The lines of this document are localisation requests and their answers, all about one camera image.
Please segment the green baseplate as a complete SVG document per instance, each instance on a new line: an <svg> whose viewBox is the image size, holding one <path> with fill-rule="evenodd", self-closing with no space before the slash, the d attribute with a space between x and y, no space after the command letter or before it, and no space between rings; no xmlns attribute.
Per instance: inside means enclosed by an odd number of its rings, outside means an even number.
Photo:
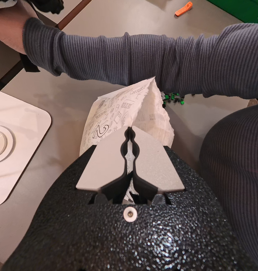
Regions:
<svg viewBox="0 0 258 271"><path fill-rule="evenodd" d="M244 23L258 23L258 0L209 0Z"/></svg>

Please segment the orange brick separator tool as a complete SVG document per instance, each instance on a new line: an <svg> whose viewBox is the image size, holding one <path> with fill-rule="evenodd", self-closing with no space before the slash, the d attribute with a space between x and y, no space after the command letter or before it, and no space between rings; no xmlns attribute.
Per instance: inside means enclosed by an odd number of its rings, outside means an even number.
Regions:
<svg viewBox="0 0 258 271"><path fill-rule="evenodd" d="M175 12L175 16L179 17L188 12L193 7L193 3L190 1L185 6Z"/></svg>

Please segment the person's clothed body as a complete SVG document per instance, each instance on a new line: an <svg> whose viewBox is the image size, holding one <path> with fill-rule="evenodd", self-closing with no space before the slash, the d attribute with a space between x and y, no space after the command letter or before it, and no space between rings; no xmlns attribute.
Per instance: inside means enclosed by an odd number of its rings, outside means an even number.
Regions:
<svg viewBox="0 0 258 271"><path fill-rule="evenodd" d="M258 265L258 105L217 122L203 140L199 161L202 178Z"/></svg>

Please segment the white booklet stand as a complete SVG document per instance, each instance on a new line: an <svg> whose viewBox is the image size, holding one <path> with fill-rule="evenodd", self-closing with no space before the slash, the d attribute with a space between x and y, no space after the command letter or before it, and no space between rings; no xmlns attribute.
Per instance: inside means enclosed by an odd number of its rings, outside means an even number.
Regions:
<svg viewBox="0 0 258 271"><path fill-rule="evenodd" d="M52 123L48 112L0 91L0 205Z"/></svg>

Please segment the person's right forearm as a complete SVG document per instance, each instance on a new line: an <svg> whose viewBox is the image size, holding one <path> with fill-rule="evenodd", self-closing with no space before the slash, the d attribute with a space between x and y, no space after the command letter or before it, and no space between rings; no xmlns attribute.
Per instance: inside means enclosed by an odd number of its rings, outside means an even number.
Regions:
<svg viewBox="0 0 258 271"><path fill-rule="evenodd" d="M68 35L36 18L1 26L0 40L23 49L30 61L76 80L129 86L155 77L161 91L258 98L258 24L235 24L218 36L170 38Z"/></svg>

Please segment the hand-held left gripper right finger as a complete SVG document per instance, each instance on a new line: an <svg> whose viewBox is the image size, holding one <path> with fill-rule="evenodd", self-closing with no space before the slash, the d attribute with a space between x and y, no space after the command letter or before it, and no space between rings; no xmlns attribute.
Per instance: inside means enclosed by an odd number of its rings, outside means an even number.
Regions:
<svg viewBox="0 0 258 271"><path fill-rule="evenodd" d="M184 191L173 163L160 141L138 127L132 127L133 186L148 201L157 194Z"/></svg>

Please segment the pile of small toy bricks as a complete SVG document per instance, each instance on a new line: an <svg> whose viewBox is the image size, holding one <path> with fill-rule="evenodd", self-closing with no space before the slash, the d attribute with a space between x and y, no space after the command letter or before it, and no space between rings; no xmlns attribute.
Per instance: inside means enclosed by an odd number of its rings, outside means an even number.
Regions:
<svg viewBox="0 0 258 271"><path fill-rule="evenodd" d="M171 102L179 103L181 105L185 104L184 102L185 96L181 96L179 93L173 93L173 92L166 93L166 92L161 91L160 94L163 101L162 107L164 109L166 108L166 104L171 103Z"/></svg>

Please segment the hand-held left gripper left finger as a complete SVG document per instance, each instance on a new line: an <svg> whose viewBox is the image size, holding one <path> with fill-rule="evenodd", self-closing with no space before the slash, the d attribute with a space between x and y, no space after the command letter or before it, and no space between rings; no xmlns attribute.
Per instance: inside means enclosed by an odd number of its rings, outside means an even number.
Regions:
<svg viewBox="0 0 258 271"><path fill-rule="evenodd" d="M104 194L108 200L125 195L130 184L127 171L130 127L122 127L96 145L76 188Z"/></svg>

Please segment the white printed paper bag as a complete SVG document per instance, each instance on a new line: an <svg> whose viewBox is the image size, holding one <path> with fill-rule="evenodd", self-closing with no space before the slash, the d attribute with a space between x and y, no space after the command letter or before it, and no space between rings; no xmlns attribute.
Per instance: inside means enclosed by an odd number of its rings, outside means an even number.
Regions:
<svg viewBox="0 0 258 271"><path fill-rule="evenodd" d="M132 127L138 127L171 147L174 130L169 116L162 107L163 101L155 79L139 83L98 97L93 103L84 127L80 154L122 127L130 127L128 141L127 171L133 179Z"/></svg>

